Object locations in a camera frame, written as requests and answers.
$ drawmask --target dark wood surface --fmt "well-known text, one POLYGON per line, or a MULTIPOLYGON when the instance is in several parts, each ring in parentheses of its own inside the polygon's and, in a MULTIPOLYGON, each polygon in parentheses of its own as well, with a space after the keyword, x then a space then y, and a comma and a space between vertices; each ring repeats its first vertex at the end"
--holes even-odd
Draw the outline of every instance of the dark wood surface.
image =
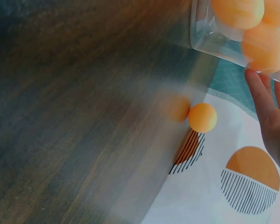
POLYGON ((0 0, 0 224, 138 224, 217 59, 189 48, 190 0, 0 0))

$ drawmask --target green mat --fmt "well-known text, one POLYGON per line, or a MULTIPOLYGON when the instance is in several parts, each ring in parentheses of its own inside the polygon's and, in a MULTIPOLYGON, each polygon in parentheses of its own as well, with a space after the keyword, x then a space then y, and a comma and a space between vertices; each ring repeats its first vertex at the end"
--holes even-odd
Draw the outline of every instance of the green mat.
POLYGON ((232 103, 237 105, 243 105, 244 107, 241 106, 243 110, 249 114, 253 113, 253 116, 256 117, 253 99, 245 81, 244 70, 245 69, 241 66, 221 59, 215 76, 210 84, 209 93, 212 94, 212 90, 223 93, 216 95, 218 97, 232 101, 232 103))

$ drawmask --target black line pattern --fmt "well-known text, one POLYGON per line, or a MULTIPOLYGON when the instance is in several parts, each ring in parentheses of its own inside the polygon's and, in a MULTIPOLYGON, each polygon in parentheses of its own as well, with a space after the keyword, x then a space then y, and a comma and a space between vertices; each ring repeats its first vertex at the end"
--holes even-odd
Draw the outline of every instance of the black line pattern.
POLYGON ((258 215, 272 206, 278 192, 236 172, 224 169, 221 190, 228 204, 237 212, 258 215))
MULTIPOLYGON (((193 153, 192 150, 188 150, 189 148, 193 147, 195 143, 195 138, 192 138, 192 136, 189 136, 187 139, 186 147, 184 148, 184 151, 188 151, 185 155, 182 154, 183 158, 186 158, 189 154, 193 153)), ((178 174, 180 172, 183 172, 184 170, 188 169, 191 167, 194 162, 196 162, 200 156, 202 156, 202 151, 204 149, 204 141, 205 141, 205 134, 204 133, 199 133, 198 134, 198 147, 195 153, 187 160, 184 162, 181 162, 179 164, 175 164, 169 174, 178 174)))

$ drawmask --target transparent jar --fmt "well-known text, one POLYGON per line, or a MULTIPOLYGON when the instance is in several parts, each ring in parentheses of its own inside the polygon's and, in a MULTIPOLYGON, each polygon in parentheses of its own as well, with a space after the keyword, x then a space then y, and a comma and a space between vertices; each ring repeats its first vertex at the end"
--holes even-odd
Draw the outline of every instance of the transparent jar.
POLYGON ((280 81, 280 18, 268 2, 280 0, 193 0, 192 47, 280 81))

